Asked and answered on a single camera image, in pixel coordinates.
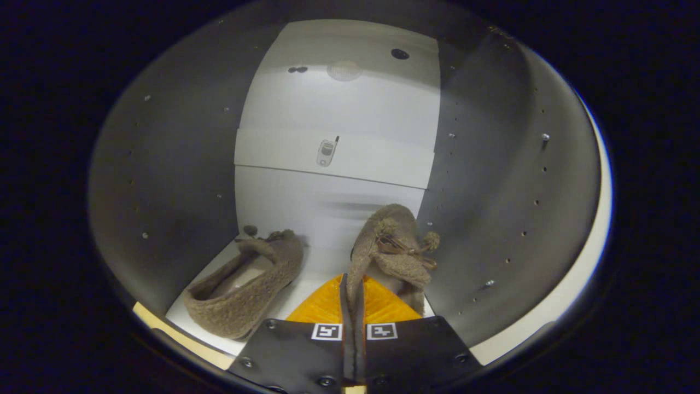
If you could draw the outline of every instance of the cylindrical enclosure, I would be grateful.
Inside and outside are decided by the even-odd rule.
[[[444,318],[483,371],[585,290],[613,193],[586,104],[468,11],[398,6],[253,2],[172,46],[114,105],[92,159],[92,230],[127,307],[174,346],[224,370],[245,347],[182,301],[237,254],[245,225],[302,239],[301,273],[265,312],[283,320],[348,271],[363,224],[391,203],[440,235],[424,317]]]

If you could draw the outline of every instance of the slipper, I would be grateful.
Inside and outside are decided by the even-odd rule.
[[[257,232],[252,226],[248,235]],[[267,239],[237,240],[240,254],[205,279],[190,286],[184,294],[185,307],[192,319],[206,331],[231,339],[250,334],[263,318],[265,309],[280,290],[301,270],[302,243],[291,230],[275,231]],[[263,256],[273,267],[238,288],[218,295],[218,287],[246,263]]]
[[[424,288],[431,281],[428,272],[437,267],[424,254],[437,249],[440,237],[428,232],[423,245],[417,240],[416,219],[403,205],[391,204],[376,211],[365,223],[351,252],[346,290],[350,310],[358,307],[358,291],[372,262],[402,280],[397,295],[421,317],[424,314]]]

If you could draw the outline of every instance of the cell phone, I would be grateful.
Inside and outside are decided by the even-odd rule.
[[[340,136],[338,135],[335,141],[323,140],[321,142],[321,145],[318,147],[318,154],[316,155],[316,164],[321,167],[328,167],[330,165],[339,139]]]

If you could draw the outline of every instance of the orange foam pad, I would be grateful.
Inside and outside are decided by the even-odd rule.
[[[293,322],[342,323],[340,308],[340,282],[336,276],[306,298],[287,318]],[[364,276],[365,324],[402,322],[420,319],[421,316],[381,283]]]

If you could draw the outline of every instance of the white floor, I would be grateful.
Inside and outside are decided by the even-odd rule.
[[[219,253],[214,260],[200,272],[193,282],[196,282],[205,276],[212,274],[219,267],[229,262],[238,255],[238,248],[235,242],[231,242],[224,250]],[[347,261],[347,264],[338,264],[339,261]],[[259,273],[263,267],[268,265],[265,261],[255,261],[246,269],[244,275],[239,276],[234,280],[234,285],[241,285],[247,280],[252,279],[256,273]],[[299,276],[292,282],[291,285],[282,289],[275,297],[272,306],[265,312],[265,318],[276,318],[280,320],[286,319],[302,301],[311,295],[322,284],[333,279],[347,271],[350,265],[350,252],[345,250],[324,249],[320,247],[305,247],[304,261],[302,271]],[[381,283],[390,288],[395,288],[395,285],[386,276],[383,276],[378,269],[373,269],[369,272],[370,276],[379,280]],[[434,316],[434,312],[426,300],[425,317]],[[179,296],[172,304],[165,315],[171,322],[179,326],[181,329],[189,332],[194,337],[203,342],[218,348],[232,356],[237,356],[243,347],[246,345],[244,341],[234,341],[218,337],[214,334],[203,330],[195,323],[185,308],[182,295]]]

